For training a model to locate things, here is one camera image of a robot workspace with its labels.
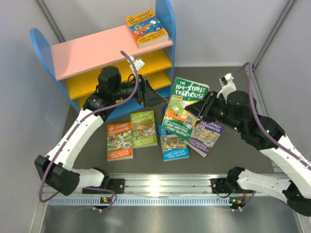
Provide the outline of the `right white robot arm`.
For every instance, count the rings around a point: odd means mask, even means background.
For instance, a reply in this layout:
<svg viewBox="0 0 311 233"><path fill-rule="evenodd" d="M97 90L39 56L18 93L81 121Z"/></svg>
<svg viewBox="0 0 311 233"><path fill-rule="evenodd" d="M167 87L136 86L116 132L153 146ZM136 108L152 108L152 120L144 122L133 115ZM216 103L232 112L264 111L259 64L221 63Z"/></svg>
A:
<svg viewBox="0 0 311 233"><path fill-rule="evenodd" d="M236 166L224 179L231 193L260 192L286 203L301 215L310 216L311 164L275 120L257 113L255 103L243 91L234 91L227 97L211 91L186 110L200 120L217 121L239 132L245 143L271 159L287 175L286 179L275 178Z"/></svg>

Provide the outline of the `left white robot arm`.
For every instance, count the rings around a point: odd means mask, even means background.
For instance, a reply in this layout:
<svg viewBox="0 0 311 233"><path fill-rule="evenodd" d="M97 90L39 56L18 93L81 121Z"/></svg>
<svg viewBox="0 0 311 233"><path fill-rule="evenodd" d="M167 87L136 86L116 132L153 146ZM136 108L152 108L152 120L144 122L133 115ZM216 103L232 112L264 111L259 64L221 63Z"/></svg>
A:
<svg viewBox="0 0 311 233"><path fill-rule="evenodd" d="M143 107L167 103L166 98L151 87L148 79L136 71L133 75L134 80L122 82L117 67L102 68L95 92L87 98L73 125L50 152L35 159L41 186L47 184L65 196L77 188L91 187L100 193L109 189L110 181L104 171L98 168L73 169L73 164L86 142L117 107L129 100L135 100Z"/></svg>

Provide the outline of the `yellow blue 130-storey book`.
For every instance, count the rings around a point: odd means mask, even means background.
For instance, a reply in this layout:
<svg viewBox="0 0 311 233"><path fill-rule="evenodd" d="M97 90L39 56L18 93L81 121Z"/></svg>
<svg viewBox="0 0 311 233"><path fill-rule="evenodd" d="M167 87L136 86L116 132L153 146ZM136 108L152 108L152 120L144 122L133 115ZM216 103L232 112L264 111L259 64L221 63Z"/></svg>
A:
<svg viewBox="0 0 311 233"><path fill-rule="evenodd" d="M167 42L169 34L149 8L147 11L125 18L126 24L139 49Z"/></svg>

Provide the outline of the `green 104-storey treehouse book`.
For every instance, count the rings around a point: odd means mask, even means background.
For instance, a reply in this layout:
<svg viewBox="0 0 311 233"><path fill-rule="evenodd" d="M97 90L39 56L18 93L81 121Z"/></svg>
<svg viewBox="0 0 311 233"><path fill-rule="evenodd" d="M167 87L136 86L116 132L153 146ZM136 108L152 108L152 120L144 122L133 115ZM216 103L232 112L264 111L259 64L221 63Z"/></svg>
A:
<svg viewBox="0 0 311 233"><path fill-rule="evenodd" d="M176 77L162 121L162 129L189 141L198 117L185 108L201 101L209 92L207 84Z"/></svg>

